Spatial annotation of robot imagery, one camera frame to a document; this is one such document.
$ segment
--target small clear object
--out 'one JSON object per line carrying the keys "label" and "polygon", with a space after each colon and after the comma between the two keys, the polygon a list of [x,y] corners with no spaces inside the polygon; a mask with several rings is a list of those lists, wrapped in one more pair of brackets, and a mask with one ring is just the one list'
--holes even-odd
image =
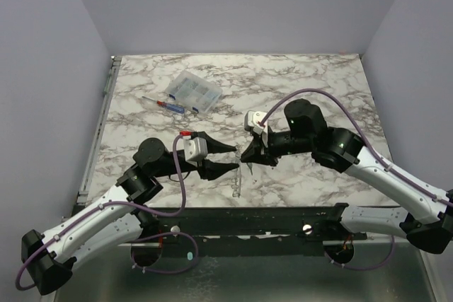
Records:
{"label": "small clear object", "polygon": [[222,95],[219,86],[186,70],[168,85],[165,92],[184,106],[201,113],[210,111]]}

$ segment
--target bolt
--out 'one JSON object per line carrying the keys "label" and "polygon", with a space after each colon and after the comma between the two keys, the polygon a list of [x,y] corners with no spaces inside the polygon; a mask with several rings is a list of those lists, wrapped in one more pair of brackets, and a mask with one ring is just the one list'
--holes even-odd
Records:
{"label": "bolt", "polygon": [[172,233],[180,233],[180,232],[181,232],[181,229],[179,228],[179,226],[172,226],[172,227],[170,228],[170,231],[171,231]]}
{"label": "bolt", "polygon": [[302,231],[305,235],[310,235],[313,232],[313,228],[309,224],[304,224],[304,226],[302,226]]}

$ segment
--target marble table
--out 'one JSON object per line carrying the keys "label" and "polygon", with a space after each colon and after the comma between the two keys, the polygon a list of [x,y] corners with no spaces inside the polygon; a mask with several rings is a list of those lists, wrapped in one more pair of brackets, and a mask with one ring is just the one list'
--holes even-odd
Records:
{"label": "marble table", "polygon": [[[182,70],[221,86],[223,95],[214,109],[184,115],[142,99],[166,99],[167,85]],[[251,137],[243,130],[248,110],[268,111],[284,95],[300,88],[321,88],[343,102],[378,152],[390,157],[379,117],[356,54],[181,54],[122,58],[101,149],[96,161],[88,202],[101,196],[133,164],[142,141],[160,138],[168,149],[180,130],[206,131],[239,152],[210,156],[213,161],[239,162]],[[353,129],[347,117],[328,98],[305,95],[319,105],[330,126]],[[281,107],[271,118],[274,131],[288,129]],[[180,205],[177,182],[160,178],[164,189],[149,203],[154,207]],[[201,180],[192,173],[185,181],[189,207],[285,207],[388,205],[393,202],[368,185],[322,168],[309,154],[285,156],[276,168],[241,164],[217,180]]]}

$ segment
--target purple cable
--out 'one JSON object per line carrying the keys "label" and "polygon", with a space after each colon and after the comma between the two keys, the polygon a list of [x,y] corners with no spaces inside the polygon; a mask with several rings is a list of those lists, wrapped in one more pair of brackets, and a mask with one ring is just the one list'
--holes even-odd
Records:
{"label": "purple cable", "polygon": [[[185,201],[186,201],[186,196],[185,196],[185,185],[184,185],[184,179],[183,179],[183,174],[181,172],[181,167],[180,167],[180,164],[179,164],[179,160],[178,160],[178,154],[176,152],[176,146],[178,144],[178,141],[180,139],[182,139],[183,136],[181,135],[178,135],[175,140],[173,141],[173,159],[175,161],[175,168],[176,168],[176,173],[178,174],[178,179],[179,179],[179,183],[180,183],[180,186],[181,186],[181,195],[182,195],[182,203],[181,203],[181,207],[178,209],[178,211],[175,211],[175,212],[162,212],[162,211],[157,211],[157,210],[154,210],[154,209],[151,209],[149,207],[145,207],[143,205],[140,205],[140,204],[136,204],[136,203],[132,203],[132,202],[121,202],[121,201],[113,201],[113,202],[106,202],[103,204],[104,207],[109,207],[109,206],[112,206],[112,205],[126,205],[126,206],[129,206],[129,207],[133,207],[135,209],[140,209],[142,211],[145,211],[145,212],[148,212],[150,214],[155,214],[157,216],[162,216],[162,217],[174,217],[174,216],[177,216],[179,215],[185,208]],[[60,231],[57,236],[58,237],[62,237],[64,236],[68,231],[70,231],[71,229],[73,229],[73,227],[75,227],[77,224],[79,224],[80,222],[82,222],[83,220],[87,219],[89,216],[91,216],[92,214],[96,213],[97,211],[100,211],[101,209],[99,207],[96,207],[90,211],[88,211],[86,214],[80,216],[78,219],[76,219],[74,222],[72,222],[71,224],[69,224],[65,229],[63,229],[62,231]],[[42,245],[38,250],[36,250],[32,255],[30,255],[28,257],[28,259],[21,265],[21,268],[19,269],[18,273],[17,273],[17,276],[16,276],[16,280],[15,280],[15,285],[16,285],[16,288],[20,291],[25,291],[25,290],[28,290],[28,289],[32,289],[34,286],[36,286],[36,284],[31,284],[29,286],[21,286],[21,277],[23,275],[23,272],[25,271],[25,269],[27,269],[27,266],[45,249],[47,249],[50,245],[52,245],[54,242],[56,242],[57,240],[55,240],[55,238],[52,238],[51,240],[49,240],[48,242],[46,242],[46,244]],[[198,254],[198,248],[196,246],[196,243],[195,243],[195,252],[196,254]]]}
{"label": "purple cable", "polygon": [[[433,199],[435,201],[437,200],[437,196],[435,194],[432,194],[431,192],[429,192],[425,188],[421,187],[417,183],[413,182],[410,178],[407,178],[405,175],[399,173],[398,171],[396,171],[392,167],[389,168],[389,164],[385,163],[384,160],[382,160],[381,157],[379,157],[379,155],[377,154],[377,152],[373,149],[373,147],[372,147],[371,143],[369,142],[368,138],[365,136],[365,133],[362,131],[362,129],[359,127],[359,125],[357,124],[355,119],[349,113],[348,109],[346,109],[345,106],[342,103],[340,103],[340,101],[337,98],[335,98],[330,93],[325,92],[324,90],[320,90],[320,89],[317,89],[317,88],[303,88],[301,90],[297,90],[297,91],[295,91],[293,93],[290,93],[289,95],[285,96],[282,100],[280,100],[277,104],[275,104],[269,110],[267,115],[264,116],[263,120],[260,122],[260,125],[263,126],[264,123],[266,122],[266,120],[268,120],[269,116],[271,116],[271,114],[273,114],[274,111],[276,111],[276,109],[278,109],[281,106],[281,104],[283,104],[284,102],[286,102],[290,98],[294,97],[295,95],[299,95],[300,93],[307,93],[307,92],[320,93],[321,95],[325,95],[325,96],[329,97],[331,100],[333,100],[335,102],[335,104],[338,105],[338,107],[340,107],[340,109],[345,113],[345,115],[351,121],[352,125],[357,130],[357,132],[359,133],[359,135],[362,138],[363,142],[365,143],[365,146],[369,149],[369,152],[371,152],[371,154],[376,159],[376,161],[380,162],[382,164],[382,166],[387,168],[390,173],[395,175],[397,178],[399,178],[400,180],[402,180],[406,184],[409,184],[411,187],[413,187],[417,191],[422,192],[423,194],[427,195],[429,198],[431,198],[431,199]],[[438,201],[443,203],[443,204],[445,204],[445,205],[447,205],[447,206],[449,206],[449,207],[453,207],[453,203],[450,203],[450,202],[448,202],[445,199],[439,199]]]}
{"label": "purple cable", "polygon": [[170,275],[170,274],[180,274],[180,273],[187,272],[188,270],[192,269],[195,265],[198,264],[198,245],[197,245],[197,242],[195,241],[195,239],[191,235],[189,235],[188,233],[180,233],[180,232],[176,232],[176,231],[175,232],[170,232],[170,233],[159,233],[157,235],[139,238],[138,240],[135,240],[133,243],[144,242],[146,240],[152,240],[154,238],[160,238],[160,237],[164,237],[164,236],[174,236],[174,235],[184,236],[184,237],[188,238],[190,240],[190,242],[192,242],[193,247],[195,249],[195,256],[193,257],[193,262],[190,265],[188,265],[187,267],[184,267],[182,269],[169,270],[169,271],[160,270],[160,269],[152,269],[152,268],[148,268],[148,267],[140,267],[135,262],[134,253],[132,252],[131,259],[132,259],[132,261],[134,263],[134,267],[137,267],[139,269],[144,269],[147,272],[154,272],[154,273],[157,273],[157,274],[168,274],[168,275]]}
{"label": "purple cable", "polygon": [[372,265],[371,267],[351,267],[349,265],[342,265],[341,263],[335,262],[332,260],[332,258],[328,255],[327,252],[324,252],[324,255],[328,258],[328,260],[335,265],[336,267],[342,268],[342,269],[347,269],[347,270],[353,270],[356,272],[367,272],[369,270],[375,270],[379,269],[380,267],[383,267],[387,263],[389,263],[390,259],[395,253],[395,237],[392,235],[391,236],[391,243],[390,243],[390,251],[389,254],[382,260],[382,262],[378,263],[377,265]]}

